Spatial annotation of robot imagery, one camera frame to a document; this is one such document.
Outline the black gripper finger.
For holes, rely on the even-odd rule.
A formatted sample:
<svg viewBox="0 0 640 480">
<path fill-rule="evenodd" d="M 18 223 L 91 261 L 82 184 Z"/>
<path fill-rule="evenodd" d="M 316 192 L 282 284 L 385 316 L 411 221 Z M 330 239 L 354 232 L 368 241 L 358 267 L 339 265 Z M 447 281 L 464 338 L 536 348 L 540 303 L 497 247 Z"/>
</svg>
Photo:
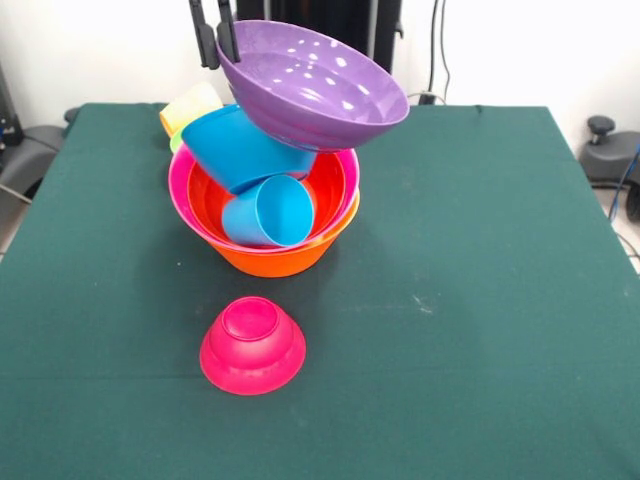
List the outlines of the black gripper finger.
<svg viewBox="0 0 640 480">
<path fill-rule="evenodd" d="M 217 26 L 219 46 L 231 63 L 241 61 L 234 29 L 234 15 L 229 0 L 218 0 L 220 23 Z"/>
<path fill-rule="evenodd" d="M 190 0 L 189 6 L 194 24 L 201 66 L 208 69 L 218 69 L 220 62 L 216 48 L 215 33 L 212 27 L 205 21 L 202 3 L 200 0 Z"/>
</svg>

